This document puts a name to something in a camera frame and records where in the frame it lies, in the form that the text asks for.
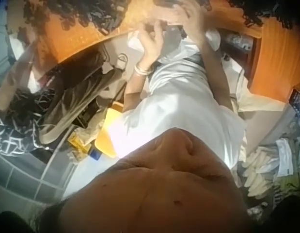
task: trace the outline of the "nose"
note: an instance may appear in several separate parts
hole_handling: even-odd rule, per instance
[[[184,131],[170,129],[158,138],[158,145],[151,156],[153,169],[187,170],[192,150],[193,142]]]

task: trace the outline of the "wooden desk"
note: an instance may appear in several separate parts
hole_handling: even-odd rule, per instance
[[[291,88],[300,83],[300,32],[283,29],[275,19],[264,19],[264,26],[247,28],[242,17],[242,10],[230,7],[227,0],[211,0],[212,11],[207,13],[207,20],[217,28],[224,28],[247,34],[260,39],[254,51],[252,72],[249,77],[250,91],[287,102]],[[8,28],[17,32],[18,28],[30,25],[21,22],[23,1],[10,0],[8,7]],[[131,0],[126,17],[121,26],[110,35],[102,35],[93,24],[82,27],[76,25],[64,31],[58,15],[49,14],[45,25],[45,36],[40,36],[39,58],[44,70],[51,69],[79,51],[114,36],[128,33],[135,29],[137,23],[152,17],[155,11],[153,0]]]

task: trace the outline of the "hand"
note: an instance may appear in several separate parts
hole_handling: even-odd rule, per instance
[[[205,11],[206,9],[196,0],[179,0],[182,5],[174,5],[177,15],[177,23],[183,25],[183,29],[189,38],[195,43],[202,43],[205,39]]]
[[[146,30],[144,23],[140,24],[138,38],[144,47],[144,55],[139,66],[144,70],[148,70],[159,58],[163,49],[164,37],[160,21],[157,20],[154,24],[154,35]]]
[[[8,75],[10,82],[13,81],[17,86],[27,87],[30,72],[32,71],[36,57],[37,41],[33,41],[26,47],[20,58],[11,67]]]

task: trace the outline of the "white bracelet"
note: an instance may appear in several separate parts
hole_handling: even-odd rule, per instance
[[[151,74],[153,72],[153,69],[150,69],[150,70],[144,70],[144,69],[141,69],[140,66],[139,66],[139,63],[137,63],[135,65],[135,72],[141,76],[148,76],[149,74]]]

